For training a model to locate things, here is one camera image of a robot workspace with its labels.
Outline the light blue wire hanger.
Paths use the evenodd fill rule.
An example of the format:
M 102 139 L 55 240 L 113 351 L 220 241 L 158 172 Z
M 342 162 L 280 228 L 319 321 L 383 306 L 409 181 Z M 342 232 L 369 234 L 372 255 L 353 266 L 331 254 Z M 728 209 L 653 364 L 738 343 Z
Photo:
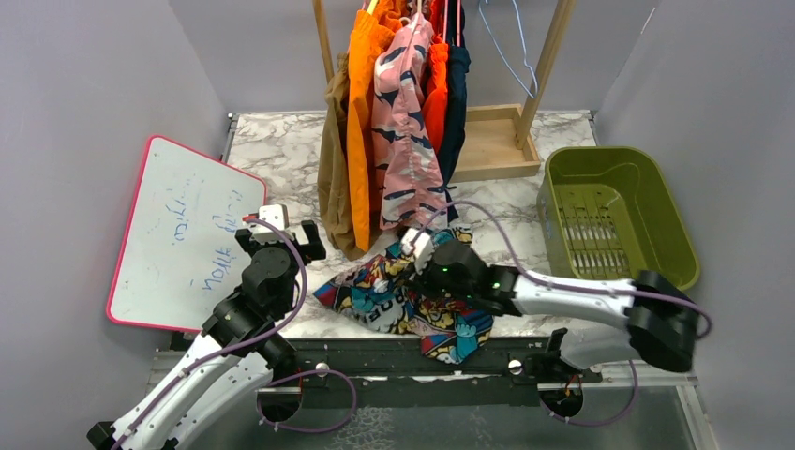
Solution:
M 478 1 L 476 10 L 496 54 L 517 86 L 538 98 L 540 82 L 530 61 L 521 1 Z

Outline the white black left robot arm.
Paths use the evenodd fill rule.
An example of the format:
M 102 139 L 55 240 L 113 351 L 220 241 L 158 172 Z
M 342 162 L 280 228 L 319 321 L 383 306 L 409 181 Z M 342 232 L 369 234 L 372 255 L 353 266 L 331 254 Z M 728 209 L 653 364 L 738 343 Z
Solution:
M 94 424 L 96 449 L 186 449 L 245 394 L 280 385 L 297 368 L 295 349 L 279 330 L 308 293 L 307 265 L 326 256 L 317 224 L 304 220 L 307 241 L 282 219 L 245 218 L 235 239 L 250 258 L 240 283 L 204 322 L 179 362 L 129 412 Z

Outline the colourful comic print shorts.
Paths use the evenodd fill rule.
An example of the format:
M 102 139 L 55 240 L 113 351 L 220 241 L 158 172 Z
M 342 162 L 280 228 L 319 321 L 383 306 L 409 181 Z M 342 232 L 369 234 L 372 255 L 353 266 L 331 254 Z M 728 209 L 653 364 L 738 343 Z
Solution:
M 449 293 L 427 296 L 410 285 L 413 260 L 399 241 L 314 293 L 321 305 L 371 331 L 420 337 L 425 357 L 458 365 L 491 337 L 494 318 Z

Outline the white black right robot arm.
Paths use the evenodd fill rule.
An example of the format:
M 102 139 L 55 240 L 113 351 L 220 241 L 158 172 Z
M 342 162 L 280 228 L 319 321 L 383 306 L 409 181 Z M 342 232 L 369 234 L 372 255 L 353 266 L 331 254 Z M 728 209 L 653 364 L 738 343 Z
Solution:
M 543 276 L 485 263 L 459 241 L 434 245 L 426 234 L 400 250 L 414 265 L 411 280 L 422 294 L 449 294 L 496 316 L 551 315 L 592 323 L 559 331 L 541 356 L 552 381 L 594 365 L 640 359 L 668 372 L 693 367 L 700 310 L 666 278 L 644 270 L 635 279 L 588 280 Z

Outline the navy blue shorts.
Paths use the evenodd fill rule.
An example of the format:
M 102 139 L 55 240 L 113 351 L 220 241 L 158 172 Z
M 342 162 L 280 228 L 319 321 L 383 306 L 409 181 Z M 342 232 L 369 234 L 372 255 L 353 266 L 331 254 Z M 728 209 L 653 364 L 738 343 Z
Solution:
M 441 149 L 438 154 L 442 179 L 445 187 L 445 199 L 452 201 L 450 182 L 458 165 L 459 156 L 466 140 L 467 84 L 466 76 L 470 69 L 471 57 L 465 46 L 463 30 L 465 13 L 460 1 L 447 1 L 443 33 L 446 50 L 446 87 L 447 102 L 444 116 L 444 128 Z M 447 207 L 447 219 L 458 218 L 458 211 L 453 205 Z

